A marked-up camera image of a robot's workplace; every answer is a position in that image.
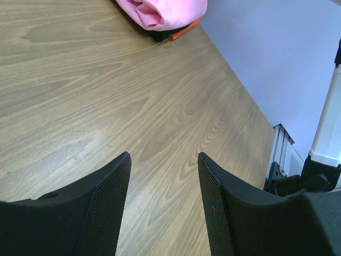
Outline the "pink t shirt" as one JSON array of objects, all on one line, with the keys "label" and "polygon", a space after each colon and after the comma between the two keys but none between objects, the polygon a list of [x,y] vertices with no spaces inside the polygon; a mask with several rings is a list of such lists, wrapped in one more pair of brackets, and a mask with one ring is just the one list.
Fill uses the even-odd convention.
[{"label": "pink t shirt", "polygon": [[145,30],[165,31],[181,28],[202,17],[207,0],[117,1],[117,4]]}]

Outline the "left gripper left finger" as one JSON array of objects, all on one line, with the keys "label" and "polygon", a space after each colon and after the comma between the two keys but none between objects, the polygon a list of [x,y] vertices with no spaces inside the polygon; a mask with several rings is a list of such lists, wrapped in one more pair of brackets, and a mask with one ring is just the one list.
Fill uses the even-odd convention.
[{"label": "left gripper left finger", "polygon": [[38,199],[1,202],[1,255],[115,255],[131,157]]}]

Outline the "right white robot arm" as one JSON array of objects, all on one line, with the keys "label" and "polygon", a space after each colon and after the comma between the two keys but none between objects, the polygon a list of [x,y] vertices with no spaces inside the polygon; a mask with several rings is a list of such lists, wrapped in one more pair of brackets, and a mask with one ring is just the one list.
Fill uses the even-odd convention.
[{"label": "right white robot arm", "polygon": [[300,175],[280,177],[272,163],[264,190],[286,198],[304,192],[331,192],[340,187],[340,48],[312,147]]}]

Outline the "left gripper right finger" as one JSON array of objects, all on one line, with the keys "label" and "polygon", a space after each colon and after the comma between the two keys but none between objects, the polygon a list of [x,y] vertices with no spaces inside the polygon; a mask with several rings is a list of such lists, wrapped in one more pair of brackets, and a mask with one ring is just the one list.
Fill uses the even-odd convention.
[{"label": "left gripper right finger", "polygon": [[283,198],[205,153],[198,173],[212,255],[340,255],[340,193]]}]

